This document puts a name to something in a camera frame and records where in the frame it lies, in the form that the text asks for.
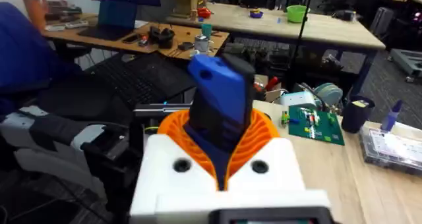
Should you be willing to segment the white orange right gripper right finger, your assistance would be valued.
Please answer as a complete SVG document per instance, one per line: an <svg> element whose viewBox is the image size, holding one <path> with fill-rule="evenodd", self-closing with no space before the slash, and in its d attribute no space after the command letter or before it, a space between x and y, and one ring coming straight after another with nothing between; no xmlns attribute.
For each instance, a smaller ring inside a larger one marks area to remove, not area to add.
<svg viewBox="0 0 422 224"><path fill-rule="evenodd" d="M227 165L226 190L303 190L292 143L263 112L253 109L249 118Z"/></svg>

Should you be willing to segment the white orange right gripper left finger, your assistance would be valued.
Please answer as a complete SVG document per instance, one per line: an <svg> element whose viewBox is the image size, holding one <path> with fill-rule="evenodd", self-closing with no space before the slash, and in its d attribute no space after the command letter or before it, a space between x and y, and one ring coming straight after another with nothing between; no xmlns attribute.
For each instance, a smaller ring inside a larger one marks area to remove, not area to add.
<svg viewBox="0 0 422 224"><path fill-rule="evenodd" d="M218 204L214 166L185 132L189 112L168 115L147 139L130 215L190 215Z"/></svg>

